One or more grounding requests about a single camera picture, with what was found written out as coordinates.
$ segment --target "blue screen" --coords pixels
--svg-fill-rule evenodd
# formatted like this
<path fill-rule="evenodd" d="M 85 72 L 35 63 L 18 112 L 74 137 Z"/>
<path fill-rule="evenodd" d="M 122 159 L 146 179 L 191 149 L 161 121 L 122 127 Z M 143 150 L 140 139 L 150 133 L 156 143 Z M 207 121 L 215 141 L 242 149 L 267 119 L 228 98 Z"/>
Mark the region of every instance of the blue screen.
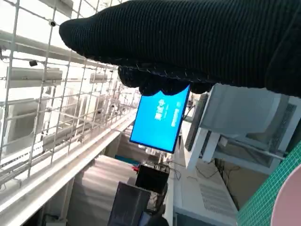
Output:
<path fill-rule="evenodd" d="M 142 96 L 130 141 L 173 152 L 189 89 L 173 96 L 161 91 Z"/>

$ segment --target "computer monitor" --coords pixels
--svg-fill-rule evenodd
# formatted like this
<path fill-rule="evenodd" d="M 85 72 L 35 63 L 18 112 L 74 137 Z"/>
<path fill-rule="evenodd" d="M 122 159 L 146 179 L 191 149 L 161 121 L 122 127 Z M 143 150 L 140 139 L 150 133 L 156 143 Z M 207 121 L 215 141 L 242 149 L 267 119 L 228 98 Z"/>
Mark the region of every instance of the computer monitor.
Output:
<path fill-rule="evenodd" d="M 142 96 L 130 141 L 174 153 L 190 87 L 173 96 Z"/>
<path fill-rule="evenodd" d="M 198 104 L 196 106 L 195 114 L 194 114 L 194 117 L 192 119 L 191 126 L 190 126 L 190 129 L 189 129 L 189 133 L 188 133 L 188 136 L 187 136 L 187 139 L 186 139 L 186 142 L 185 142 L 185 148 L 189 152 L 191 151 L 192 146 L 194 144 L 194 141 L 195 141 L 195 138 L 196 138 L 196 135 L 197 135 L 197 132 L 198 132 L 199 124 L 200 124 L 200 121 L 202 119 L 202 115 L 203 115 L 203 112 L 204 112 L 204 109 L 205 109 L 205 106 L 206 106 L 206 103 L 207 103 L 207 99 L 208 99 L 207 92 L 202 93 L 200 98 L 199 98 Z"/>
<path fill-rule="evenodd" d="M 138 226 L 151 193 L 119 182 L 108 226 Z"/>
<path fill-rule="evenodd" d="M 156 169 L 140 165 L 135 186 L 148 191 L 162 194 L 166 187 L 169 176 L 169 168 L 164 165 L 158 165 Z"/>

